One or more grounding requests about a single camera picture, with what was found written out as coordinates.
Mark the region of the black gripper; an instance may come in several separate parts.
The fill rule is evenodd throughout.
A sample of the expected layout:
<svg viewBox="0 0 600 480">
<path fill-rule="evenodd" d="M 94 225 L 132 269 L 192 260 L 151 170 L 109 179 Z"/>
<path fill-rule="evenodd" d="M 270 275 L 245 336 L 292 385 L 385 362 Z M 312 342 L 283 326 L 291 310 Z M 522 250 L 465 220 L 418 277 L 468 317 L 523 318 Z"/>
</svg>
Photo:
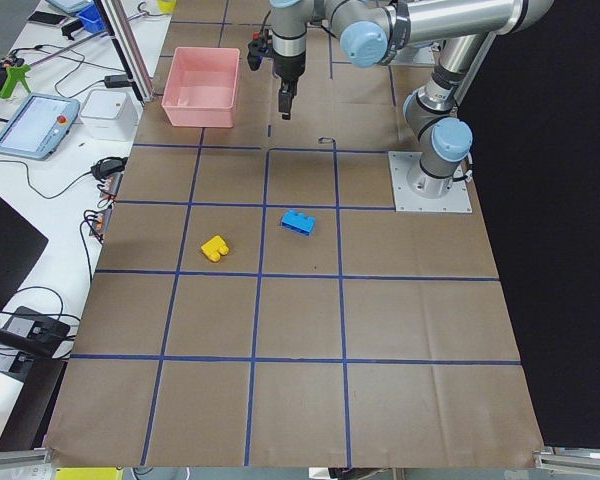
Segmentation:
<svg viewBox="0 0 600 480">
<path fill-rule="evenodd" d="M 282 119 L 290 119 L 297 82 L 305 72 L 306 53 L 284 56 L 275 52 L 273 60 L 274 73 L 281 81 L 278 91 L 278 111 Z"/>
</svg>

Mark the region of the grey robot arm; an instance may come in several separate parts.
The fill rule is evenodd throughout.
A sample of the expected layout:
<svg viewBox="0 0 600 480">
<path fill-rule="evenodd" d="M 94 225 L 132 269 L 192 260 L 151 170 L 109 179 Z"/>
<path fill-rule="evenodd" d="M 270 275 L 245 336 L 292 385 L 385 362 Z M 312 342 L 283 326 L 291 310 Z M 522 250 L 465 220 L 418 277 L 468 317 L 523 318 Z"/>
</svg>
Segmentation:
<svg viewBox="0 0 600 480">
<path fill-rule="evenodd" d="M 360 68 L 429 66 L 426 84 L 405 100 L 403 114 L 421 154 L 406 181 L 417 195 L 438 199 L 458 181 L 455 172 L 473 142 L 469 126 L 453 117 L 484 55 L 498 35 L 541 19 L 545 0 L 273 1 L 248 45 L 252 70 L 270 58 L 280 79 L 278 111 L 290 119 L 297 83 L 305 71 L 309 25 L 338 40 L 347 60 Z"/>
</svg>

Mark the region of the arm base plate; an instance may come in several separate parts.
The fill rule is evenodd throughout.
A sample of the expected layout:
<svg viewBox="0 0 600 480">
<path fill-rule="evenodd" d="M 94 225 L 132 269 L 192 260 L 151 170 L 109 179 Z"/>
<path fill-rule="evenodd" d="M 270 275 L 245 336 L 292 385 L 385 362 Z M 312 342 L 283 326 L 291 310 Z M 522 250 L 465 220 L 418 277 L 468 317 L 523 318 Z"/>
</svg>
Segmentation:
<svg viewBox="0 0 600 480">
<path fill-rule="evenodd" d="M 471 214 L 473 209 L 465 180 L 456 181 L 460 166 L 446 179 L 427 175 L 420 152 L 390 151 L 389 171 L 394 208 L 398 213 Z"/>
</svg>

